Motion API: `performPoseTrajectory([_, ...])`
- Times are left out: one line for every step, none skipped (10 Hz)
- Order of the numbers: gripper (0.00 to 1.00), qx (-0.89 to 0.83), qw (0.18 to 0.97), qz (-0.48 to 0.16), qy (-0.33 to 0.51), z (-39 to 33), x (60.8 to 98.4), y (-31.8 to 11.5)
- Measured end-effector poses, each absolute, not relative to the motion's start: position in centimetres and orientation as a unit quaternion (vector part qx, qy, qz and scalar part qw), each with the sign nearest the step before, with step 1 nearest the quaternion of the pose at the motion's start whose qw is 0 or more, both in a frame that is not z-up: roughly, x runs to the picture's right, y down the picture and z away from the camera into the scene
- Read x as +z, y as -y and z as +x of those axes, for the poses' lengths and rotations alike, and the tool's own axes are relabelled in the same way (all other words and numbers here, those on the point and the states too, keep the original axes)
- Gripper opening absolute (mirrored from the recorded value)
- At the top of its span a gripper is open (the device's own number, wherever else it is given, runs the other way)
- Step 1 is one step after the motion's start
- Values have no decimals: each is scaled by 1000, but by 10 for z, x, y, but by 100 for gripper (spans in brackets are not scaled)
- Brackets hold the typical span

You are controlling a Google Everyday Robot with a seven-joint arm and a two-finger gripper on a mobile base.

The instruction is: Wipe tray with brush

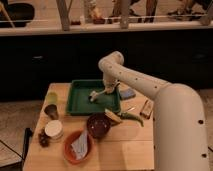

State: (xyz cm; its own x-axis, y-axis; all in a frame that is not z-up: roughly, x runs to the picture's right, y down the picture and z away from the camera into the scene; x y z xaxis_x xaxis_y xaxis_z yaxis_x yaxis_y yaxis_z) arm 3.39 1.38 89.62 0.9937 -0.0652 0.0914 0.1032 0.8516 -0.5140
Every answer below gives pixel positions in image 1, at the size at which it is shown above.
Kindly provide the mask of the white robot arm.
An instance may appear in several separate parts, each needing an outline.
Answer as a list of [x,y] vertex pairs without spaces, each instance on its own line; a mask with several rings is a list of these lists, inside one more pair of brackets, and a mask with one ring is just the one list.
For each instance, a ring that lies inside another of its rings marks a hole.
[[155,171],[210,171],[204,106],[194,89],[126,68],[118,51],[98,67],[107,89],[121,81],[154,101]]

